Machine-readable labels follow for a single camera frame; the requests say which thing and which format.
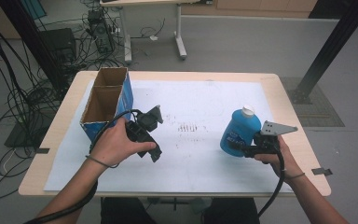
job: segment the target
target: black pole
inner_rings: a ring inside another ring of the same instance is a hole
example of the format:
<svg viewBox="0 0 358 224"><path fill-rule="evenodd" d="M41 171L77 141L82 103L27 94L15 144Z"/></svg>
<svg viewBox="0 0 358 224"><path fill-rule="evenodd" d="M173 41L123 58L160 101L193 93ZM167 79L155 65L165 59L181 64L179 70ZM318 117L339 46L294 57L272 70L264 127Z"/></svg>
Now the black pole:
<svg viewBox="0 0 358 224"><path fill-rule="evenodd" d="M306 75L302 78L297 88L289 91L289 96L294 104L309 104L309 95L316 83L327 70L331 62L336 58L342 47L350 39L358 27L358 0L353 0L348 10L339 20L332 34L324 43Z"/></svg>
<svg viewBox="0 0 358 224"><path fill-rule="evenodd" d="M69 89L69 83L62 75L57 62L51 56L45 43L40 38L34 20L25 10L21 0L0 0L0 7L5 12L21 39L34 55L51 85L62 100Z"/></svg>

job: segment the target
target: tabletop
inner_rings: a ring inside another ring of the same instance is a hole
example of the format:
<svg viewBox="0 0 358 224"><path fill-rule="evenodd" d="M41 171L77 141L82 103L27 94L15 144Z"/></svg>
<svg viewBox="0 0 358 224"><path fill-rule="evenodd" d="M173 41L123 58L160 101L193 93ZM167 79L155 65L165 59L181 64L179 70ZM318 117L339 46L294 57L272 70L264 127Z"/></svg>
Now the tabletop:
<svg viewBox="0 0 358 224"><path fill-rule="evenodd" d="M79 72L62 102L60 110L53 120L41 148L49 148L48 154L36 154L30 169L24 177L19 193L22 195L55 195L57 192L45 191L44 187L53 165L60 143L68 130L82 96L97 75L96 71ZM131 80L166 80L166 81L227 81L258 82L261 84L274 122L297 126L298 131L284 135L283 138L292 153L315 187L326 196L331 189L323 175L314 175L311 169L319 168L307 136L301 127L296 113L287 97L278 76L255 73L198 73L198 72L142 72L130 71Z"/></svg>

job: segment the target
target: white sheet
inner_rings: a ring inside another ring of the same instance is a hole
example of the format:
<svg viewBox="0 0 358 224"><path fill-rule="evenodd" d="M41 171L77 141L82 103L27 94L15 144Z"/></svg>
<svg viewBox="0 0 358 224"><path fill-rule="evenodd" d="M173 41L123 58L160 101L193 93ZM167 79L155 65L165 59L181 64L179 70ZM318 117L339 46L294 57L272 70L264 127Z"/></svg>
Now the white sheet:
<svg viewBox="0 0 358 224"><path fill-rule="evenodd" d="M89 152L90 140L79 121L92 82L71 121L54 160L45 190L61 190ZM278 177L269 165L224 152L220 139L231 114L253 105L261 123L273 121L260 83L217 81L132 81L133 108L160 105L163 124L151 133L162 150L132 155L99 178L98 191L139 193L266 193ZM284 185L281 192L292 192Z"/></svg>

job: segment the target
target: cardboard box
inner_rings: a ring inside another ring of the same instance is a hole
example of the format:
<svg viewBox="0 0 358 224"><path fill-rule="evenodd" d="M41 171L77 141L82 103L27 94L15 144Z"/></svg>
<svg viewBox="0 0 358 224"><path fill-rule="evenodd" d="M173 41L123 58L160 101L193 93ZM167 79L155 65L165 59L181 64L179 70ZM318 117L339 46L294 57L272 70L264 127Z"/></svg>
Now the cardboard box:
<svg viewBox="0 0 358 224"><path fill-rule="evenodd" d="M128 69L101 68L89 94L80 125L89 140L121 112L132 109L133 96ZM131 118L131 113L124 116Z"/></svg>

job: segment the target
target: plastic bottle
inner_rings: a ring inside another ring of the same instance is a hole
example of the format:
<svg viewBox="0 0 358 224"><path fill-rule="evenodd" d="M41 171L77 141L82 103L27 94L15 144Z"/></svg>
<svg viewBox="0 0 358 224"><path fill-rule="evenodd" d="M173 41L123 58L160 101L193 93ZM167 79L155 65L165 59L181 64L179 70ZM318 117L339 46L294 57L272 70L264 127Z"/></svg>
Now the plastic bottle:
<svg viewBox="0 0 358 224"><path fill-rule="evenodd" d="M243 157L241 146L250 146L255 133L261 129L261 123L250 105L232 113L231 121L223 133L220 147L228 154Z"/></svg>

